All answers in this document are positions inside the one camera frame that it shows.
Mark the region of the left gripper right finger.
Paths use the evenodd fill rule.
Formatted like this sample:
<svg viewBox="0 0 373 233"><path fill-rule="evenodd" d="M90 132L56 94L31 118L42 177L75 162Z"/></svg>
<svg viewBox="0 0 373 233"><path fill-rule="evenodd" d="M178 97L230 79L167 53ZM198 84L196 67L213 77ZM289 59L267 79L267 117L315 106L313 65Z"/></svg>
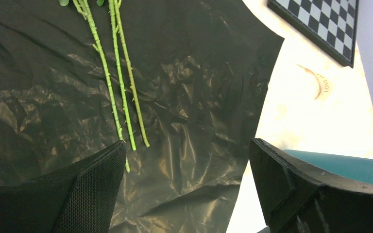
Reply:
<svg viewBox="0 0 373 233"><path fill-rule="evenodd" d="M253 138L249 159L272 233L373 233L373 184L339 176Z"/></svg>

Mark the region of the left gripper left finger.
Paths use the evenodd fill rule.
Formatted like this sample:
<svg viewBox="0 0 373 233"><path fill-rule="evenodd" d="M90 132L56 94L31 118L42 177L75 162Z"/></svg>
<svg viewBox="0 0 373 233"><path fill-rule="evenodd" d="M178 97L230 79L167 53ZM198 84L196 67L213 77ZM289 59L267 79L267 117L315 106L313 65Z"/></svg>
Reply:
<svg viewBox="0 0 373 233"><path fill-rule="evenodd" d="M21 184L0 186L0 233L106 233L125 171L118 141Z"/></svg>

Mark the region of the black wrapping sheet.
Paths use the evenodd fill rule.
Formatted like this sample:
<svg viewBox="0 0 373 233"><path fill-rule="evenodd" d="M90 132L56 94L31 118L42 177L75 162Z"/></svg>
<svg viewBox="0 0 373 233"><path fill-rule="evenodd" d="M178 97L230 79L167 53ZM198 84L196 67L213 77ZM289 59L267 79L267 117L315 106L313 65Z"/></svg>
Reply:
<svg viewBox="0 0 373 233"><path fill-rule="evenodd" d="M128 139L108 6L89 1L130 172L108 233L224 233L284 39L241 0L124 0L120 13L150 146ZM70 3L0 0L0 186L118 142L88 23Z"/></svg>

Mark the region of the pink flower stems bunch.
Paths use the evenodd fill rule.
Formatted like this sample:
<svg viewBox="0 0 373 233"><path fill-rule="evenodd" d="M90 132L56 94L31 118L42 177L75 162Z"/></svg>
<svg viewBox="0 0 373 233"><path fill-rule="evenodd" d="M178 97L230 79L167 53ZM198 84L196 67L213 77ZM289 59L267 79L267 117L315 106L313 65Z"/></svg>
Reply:
<svg viewBox="0 0 373 233"><path fill-rule="evenodd" d="M76 11L88 23L90 32L92 33L92 36L94 38L94 43L92 44L92 47L99 54L100 59L101 59L117 134L118 134L119 140L125 141L124 136L123 136L123 127L119 120L119 113L118 113L117 101L115 98L115 92L114 92L114 88L112 85L112 79L111 79L112 75L109 72L106 55L103 50L101 38L98 33L98 28L96 26L95 19L91 12L89 1L87 0L72 0L72 1L60 0L58 2L58 4L62 7L66 7L70 3L74 5ZM132 120L131 120L131 115L129 111L129 102L132 102L134 104L135 111L136 111L136 117L138 120L139 129L140 129L140 135L143 140L143 143L146 147L149 147L150 144L147 138L147 133L146 133L146 128L145 128L144 121L143 121L140 101L139 101L138 93L136 89L136 82L135 82L133 67L132 67L131 59L130 59L129 52L128 52L128 46L126 43L123 22L122 22L121 13L120 13L121 5L122 5L122 1L120 0L109 0L107 2L108 13L110 17L110 25L111 25L113 51L115 55L117 78L118 78L118 83L119 83L118 87L119 87L121 99L122 99L122 110L123 110L124 117L125 117L125 124L126 124L126 129L128 132L128 139L130 142L130 147L132 151L136 151L137 146L136 146L136 140L135 140L135 134L134 134L134 127L132 126ZM127 89L125 86L123 69L122 69L121 60L120 60L120 49L122 49L121 51L123 52L123 56L125 58L125 65L127 67L127 72L128 72L128 77L129 77L129 89L132 94L132 99L129 99L127 97Z"/></svg>

